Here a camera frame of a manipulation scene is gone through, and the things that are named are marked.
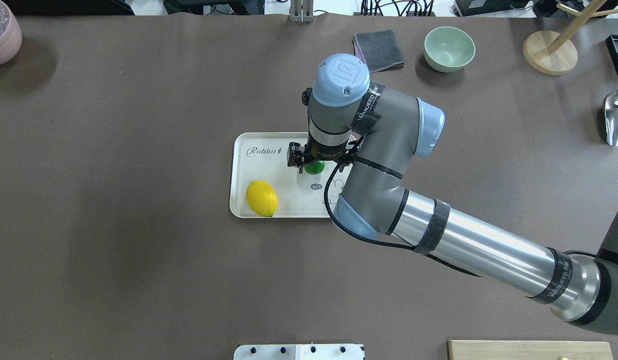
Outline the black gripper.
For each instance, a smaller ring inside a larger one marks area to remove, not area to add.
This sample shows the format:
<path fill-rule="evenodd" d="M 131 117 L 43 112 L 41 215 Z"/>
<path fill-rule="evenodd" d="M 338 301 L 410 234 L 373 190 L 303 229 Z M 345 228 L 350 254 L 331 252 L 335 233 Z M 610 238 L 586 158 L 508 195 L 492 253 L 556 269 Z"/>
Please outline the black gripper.
<path fill-rule="evenodd" d="M 303 168 L 318 161 L 334 161 L 335 169 L 340 173 L 350 166 L 360 151 L 362 140 L 346 141 L 335 146 L 327 146 L 315 140 L 305 145 L 290 142 L 287 149 L 287 167 L 296 167 L 302 173 Z"/>

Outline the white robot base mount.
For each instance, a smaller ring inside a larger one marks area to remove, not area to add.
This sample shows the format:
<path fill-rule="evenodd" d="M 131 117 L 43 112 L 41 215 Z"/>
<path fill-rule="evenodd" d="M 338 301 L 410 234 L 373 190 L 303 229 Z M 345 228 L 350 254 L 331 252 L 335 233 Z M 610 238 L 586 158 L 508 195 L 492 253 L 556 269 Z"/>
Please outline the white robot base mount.
<path fill-rule="evenodd" d="M 243 344 L 233 354 L 234 360 L 364 360 L 363 344 L 296 343 Z"/>

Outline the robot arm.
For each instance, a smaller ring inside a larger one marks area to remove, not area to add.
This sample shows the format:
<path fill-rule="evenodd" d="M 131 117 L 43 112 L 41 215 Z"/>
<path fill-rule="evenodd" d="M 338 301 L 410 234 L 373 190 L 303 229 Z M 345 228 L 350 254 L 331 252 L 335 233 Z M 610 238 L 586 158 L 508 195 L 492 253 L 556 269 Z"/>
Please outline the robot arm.
<path fill-rule="evenodd" d="M 569 255 L 402 187 L 412 157 L 427 156 L 442 134 L 444 112 L 371 80 L 352 54 L 330 55 L 316 72 L 302 94 L 307 142 L 290 143 L 287 165 L 352 166 L 335 207 L 325 205 L 337 228 L 380 246 L 380 234 L 396 237 L 402 243 L 389 248 L 508 287 L 569 325 L 618 336 L 618 211 L 595 255 Z"/>

